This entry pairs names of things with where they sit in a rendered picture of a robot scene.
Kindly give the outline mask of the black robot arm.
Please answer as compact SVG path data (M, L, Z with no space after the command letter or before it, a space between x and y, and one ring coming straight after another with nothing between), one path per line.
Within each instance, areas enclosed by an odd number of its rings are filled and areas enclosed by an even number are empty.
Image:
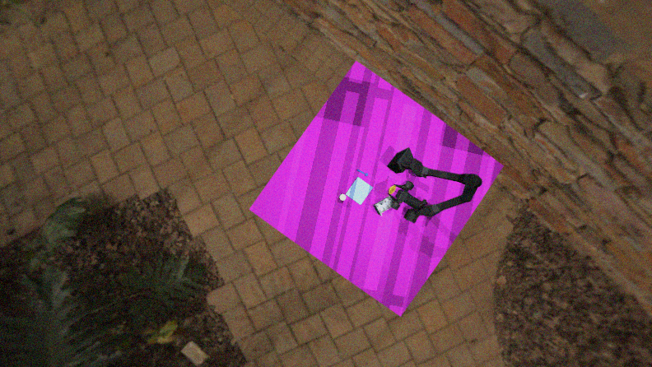
M412 172L419 177L426 178L427 176L433 176L465 184L461 196L452 198L439 204L426 206L426 199L420 201L417 198L414 198L410 203L410 207L414 208L415 210L412 208L411 210L408 209L405 216L403 217L405 220L413 223L417 221L419 216L434 216L444 209L457 206L464 202L472 201L473 195L477 191L477 188L482 185L482 179L477 174L456 174L443 170L433 170L425 167L422 162L416 158L408 156L407 154L403 157L400 164L403 168L412 170ZM408 202L407 199L411 196L408 192L399 189L395 197L396 202L402 204L402 202Z

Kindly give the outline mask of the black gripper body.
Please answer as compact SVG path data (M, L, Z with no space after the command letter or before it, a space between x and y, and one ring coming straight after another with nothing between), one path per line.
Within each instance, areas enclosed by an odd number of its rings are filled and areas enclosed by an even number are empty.
M412 182L410 182L410 181L407 181L403 188L405 189L404 191L407 192L408 190L412 190L413 187L414 187L414 184L413 184ZM411 201L415 198L415 197L413 197L412 195L410 195L410 196L411 196L411 197L408 197L408 198L407 198L408 201L407 201L407 202L404 202L404 203L406 203L406 204L409 205L409 206L410 206ZM398 210L398 208L400 207L399 202L396 202L396 200L395 200L395 202L391 205L391 207L392 207L394 210Z

